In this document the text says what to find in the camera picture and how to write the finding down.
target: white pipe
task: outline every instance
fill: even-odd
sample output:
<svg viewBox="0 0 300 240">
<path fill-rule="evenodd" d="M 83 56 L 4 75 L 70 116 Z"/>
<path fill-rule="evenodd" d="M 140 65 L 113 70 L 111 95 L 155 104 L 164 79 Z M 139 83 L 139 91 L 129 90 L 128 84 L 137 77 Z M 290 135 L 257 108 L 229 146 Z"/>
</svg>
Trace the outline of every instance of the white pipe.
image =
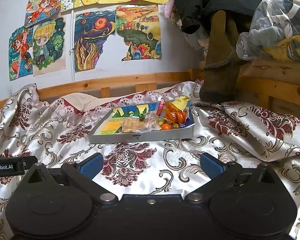
<svg viewBox="0 0 300 240">
<path fill-rule="evenodd" d="M 71 21 L 70 21 L 70 55 L 71 55 L 71 77 L 72 82 L 75 82 L 75 73 L 74 73 L 74 10 L 71 11 Z"/>
</svg>

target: metal tray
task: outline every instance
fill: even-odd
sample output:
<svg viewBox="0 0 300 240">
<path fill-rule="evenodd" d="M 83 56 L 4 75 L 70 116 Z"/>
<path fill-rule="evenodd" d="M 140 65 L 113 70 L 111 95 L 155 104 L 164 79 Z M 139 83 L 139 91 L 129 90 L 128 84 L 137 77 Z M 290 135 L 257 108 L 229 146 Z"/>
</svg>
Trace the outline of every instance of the metal tray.
<svg viewBox="0 0 300 240">
<path fill-rule="evenodd" d="M 113 110 L 109 111 L 100 122 L 90 131 L 88 139 L 92 144 L 107 144 L 107 143 L 134 143 L 134 142 L 152 142 L 152 141 L 167 141 L 176 139 L 191 139 L 194 134 L 194 126 L 166 131 L 154 131 L 145 133 L 124 133 L 124 134 L 111 134 L 111 135 L 94 135 L 98 127 L 113 113 Z M 193 120 L 191 111 L 189 112 L 189 118 Z"/>
</svg>

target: black jacket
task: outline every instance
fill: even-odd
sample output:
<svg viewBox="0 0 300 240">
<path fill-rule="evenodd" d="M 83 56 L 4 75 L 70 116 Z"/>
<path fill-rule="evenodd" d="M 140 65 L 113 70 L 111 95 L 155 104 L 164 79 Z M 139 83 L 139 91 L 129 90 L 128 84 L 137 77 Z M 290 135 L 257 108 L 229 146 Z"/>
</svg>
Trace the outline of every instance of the black jacket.
<svg viewBox="0 0 300 240">
<path fill-rule="evenodd" d="M 210 25 L 210 15 L 219 10 L 252 17 L 260 2 L 261 0 L 175 0 L 182 21 L 182 31 L 188 34 L 194 33 L 200 22 L 207 28 Z"/>
</svg>

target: cartoon girl drawing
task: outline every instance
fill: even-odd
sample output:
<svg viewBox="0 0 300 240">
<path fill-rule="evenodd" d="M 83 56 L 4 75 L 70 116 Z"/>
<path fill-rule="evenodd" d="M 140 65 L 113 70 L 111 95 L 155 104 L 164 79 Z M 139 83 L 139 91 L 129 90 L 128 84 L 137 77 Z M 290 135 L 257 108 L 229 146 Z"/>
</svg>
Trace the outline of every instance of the cartoon girl drawing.
<svg viewBox="0 0 300 240">
<path fill-rule="evenodd" d="M 17 38 L 11 44 L 11 47 L 13 47 L 15 54 L 20 52 L 18 65 L 16 64 L 16 62 L 12 63 L 12 69 L 14 73 L 17 74 L 16 78 L 19 77 L 21 59 L 28 60 L 29 58 L 31 58 L 30 53 L 28 52 L 30 46 L 29 44 L 26 44 L 28 32 L 29 30 L 26 29 L 21 33 L 18 33 Z"/>
<path fill-rule="evenodd" d="M 27 23 L 27 25 L 29 25 L 30 23 L 34 24 L 35 20 L 39 17 L 39 15 L 42 12 L 49 12 L 51 11 L 54 7 L 56 7 L 56 5 L 58 5 L 58 1 L 57 0 L 42 0 L 39 5 L 37 6 L 36 10 L 31 10 L 31 11 L 27 11 L 27 13 L 31 13 L 27 19 L 29 20 L 29 22 Z"/>
<path fill-rule="evenodd" d="M 34 48 L 34 62 L 36 65 L 44 63 L 46 58 L 49 56 L 49 51 L 47 49 L 47 42 L 55 33 L 56 21 L 49 20 L 41 23 L 37 29 L 34 31 L 33 41 L 38 45 Z"/>
</svg>

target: floral patterned bedspread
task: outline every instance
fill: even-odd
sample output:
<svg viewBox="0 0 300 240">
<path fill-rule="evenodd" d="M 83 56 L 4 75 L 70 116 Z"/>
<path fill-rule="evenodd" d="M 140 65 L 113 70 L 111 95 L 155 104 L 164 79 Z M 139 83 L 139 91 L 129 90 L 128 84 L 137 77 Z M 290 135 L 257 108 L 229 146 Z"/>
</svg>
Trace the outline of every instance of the floral patterned bedspread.
<svg viewBox="0 0 300 240">
<path fill-rule="evenodd" d="M 164 93 L 170 99 L 191 97 L 196 123 L 192 139 L 106 145 L 90 144 L 87 134 L 109 110 L 154 102 L 161 94 L 146 91 L 82 112 L 63 98 L 50 105 L 41 102 L 36 85 L 27 85 L 0 110 L 0 156 L 35 155 L 48 168 L 57 168 L 101 152 L 103 170 L 93 180 L 119 199 L 123 194 L 184 197 L 210 180 L 200 168 L 203 152 L 243 167 L 272 162 L 298 206 L 290 235 L 300 239 L 300 120 L 243 102 L 212 107 L 199 100 L 201 85 L 180 83 Z M 4 212 L 21 180 L 0 178 L 0 240 L 13 237 Z"/>
</svg>

